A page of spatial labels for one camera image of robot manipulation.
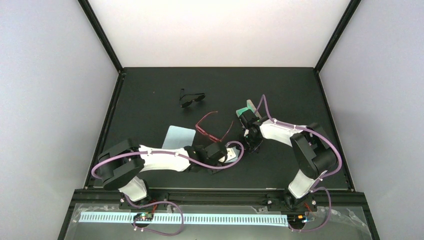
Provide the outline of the grey felt glasses case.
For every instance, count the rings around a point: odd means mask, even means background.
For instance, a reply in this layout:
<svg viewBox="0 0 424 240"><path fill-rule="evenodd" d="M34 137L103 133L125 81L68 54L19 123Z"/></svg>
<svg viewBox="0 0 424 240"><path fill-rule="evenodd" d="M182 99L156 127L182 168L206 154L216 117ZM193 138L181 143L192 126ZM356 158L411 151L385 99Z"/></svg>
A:
<svg viewBox="0 0 424 240"><path fill-rule="evenodd" d="M239 118L242 115L242 113L244 113L247 110L251 110L255 114L256 117L261 118L261 115L258 112L258 109L253 104L251 99L248 99L246 101L246 107L243 107L243 108L236 110L236 116Z"/></svg>

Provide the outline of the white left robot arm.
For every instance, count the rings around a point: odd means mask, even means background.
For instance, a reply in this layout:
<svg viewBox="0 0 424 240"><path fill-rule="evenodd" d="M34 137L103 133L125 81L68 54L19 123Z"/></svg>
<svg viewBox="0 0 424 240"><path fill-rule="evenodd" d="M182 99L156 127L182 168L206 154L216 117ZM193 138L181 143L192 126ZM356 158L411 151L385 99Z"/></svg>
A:
<svg viewBox="0 0 424 240"><path fill-rule="evenodd" d="M148 198L148 186L138 174L146 171L204 172L214 174L233 163L238 152L221 142L177 149L136 146L128 139L98 156L91 170L104 190L118 190L133 202Z"/></svg>

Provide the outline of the pink transparent sunglasses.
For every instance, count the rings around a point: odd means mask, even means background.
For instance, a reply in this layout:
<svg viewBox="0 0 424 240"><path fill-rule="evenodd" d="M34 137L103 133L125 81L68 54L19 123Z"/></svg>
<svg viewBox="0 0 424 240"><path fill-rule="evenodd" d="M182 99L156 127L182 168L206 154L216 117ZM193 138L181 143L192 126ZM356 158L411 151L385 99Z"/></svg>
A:
<svg viewBox="0 0 424 240"><path fill-rule="evenodd" d="M213 142L222 142L233 127L231 124L223 123L218 111L210 111L195 124L195 130Z"/></svg>

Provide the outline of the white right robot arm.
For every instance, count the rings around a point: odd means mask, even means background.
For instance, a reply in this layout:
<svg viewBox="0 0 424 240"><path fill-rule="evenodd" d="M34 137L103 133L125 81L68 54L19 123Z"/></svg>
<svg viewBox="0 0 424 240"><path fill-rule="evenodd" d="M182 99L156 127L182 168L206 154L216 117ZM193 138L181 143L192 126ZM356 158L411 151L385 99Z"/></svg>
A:
<svg viewBox="0 0 424 240"><path fill-rule="evenodd" d="M319 124L293 125L275 118L259 117L251 109L239 109L240 135L244 149L256 151L264 140L274 140L292 147L299 170L284 192L285 204L293 210L305 203L305 196L325 174L341 161L340 153L327 139Z"/></svg>

